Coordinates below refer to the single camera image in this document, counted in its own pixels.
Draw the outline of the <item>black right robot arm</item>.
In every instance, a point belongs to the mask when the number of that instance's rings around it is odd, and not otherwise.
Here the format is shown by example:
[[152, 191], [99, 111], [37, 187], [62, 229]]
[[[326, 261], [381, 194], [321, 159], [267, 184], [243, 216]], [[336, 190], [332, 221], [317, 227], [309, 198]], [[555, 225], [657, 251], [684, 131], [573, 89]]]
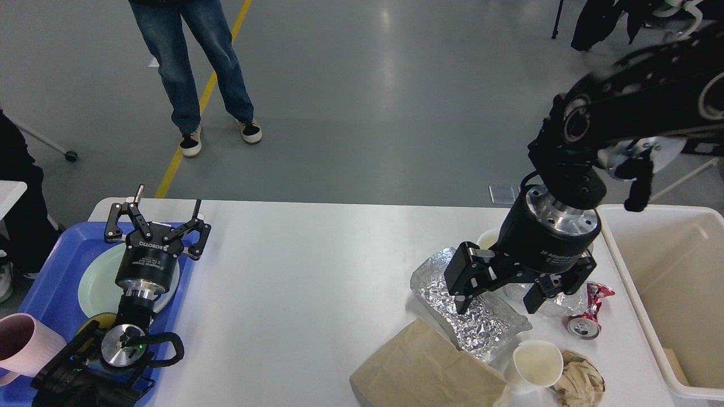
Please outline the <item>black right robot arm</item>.
[[523, 303], [537, 312], [546, 299], [584, 288], [596, 261], [597, 213], [607, 193], [595, 169], [630, 180], [624, 206], [649, 203], [655, 163], [673, 142], [722, 139], [722, 22], [688, 38], [639, 49], [590, 73], [554, 97], [550, 114], [528, 144], [533, 172], [487, 250], [460, 243], [444, 276], [458, 314], [474, 298], [507, 284], [529, 283]]

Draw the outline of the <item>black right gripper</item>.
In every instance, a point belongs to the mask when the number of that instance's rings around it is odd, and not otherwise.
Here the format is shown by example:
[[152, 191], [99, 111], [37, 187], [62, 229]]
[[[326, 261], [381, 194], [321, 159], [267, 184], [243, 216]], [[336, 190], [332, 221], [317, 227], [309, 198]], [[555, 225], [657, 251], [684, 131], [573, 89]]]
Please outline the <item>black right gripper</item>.
[[545, 185], [520, 191], [492, 250], [462, 242], [444, 271], [456, 313], [465, 314], [476, 296], [501, 283], [535, 283], [523, 297], [528, 314], [559, 293], [574, 295], [586, 286], [597, 263], [588, 252], [601, 229], [594, 209], [557, 201]]

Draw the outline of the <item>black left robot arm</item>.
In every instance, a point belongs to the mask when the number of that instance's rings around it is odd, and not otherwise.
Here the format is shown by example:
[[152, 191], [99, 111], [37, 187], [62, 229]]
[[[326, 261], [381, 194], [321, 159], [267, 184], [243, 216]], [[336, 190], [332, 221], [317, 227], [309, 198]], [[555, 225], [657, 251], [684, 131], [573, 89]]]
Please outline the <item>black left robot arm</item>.
[[178, 290], [179, 257], [201, 258], [212, 227], [196, 205], [179, 225], [144, 218], [135, 196], [114, 203], [104, 230], [106, 243], [123, 250], [114, 278], [120, 289], [110, 320], [91, 317], [68, 345], [47, 362], [31, 381], [33, 406], [134, 406], [155, 386], [153, 369], [184, 357], [181, 338], [162, 332], [154, 322], [160, 300]]

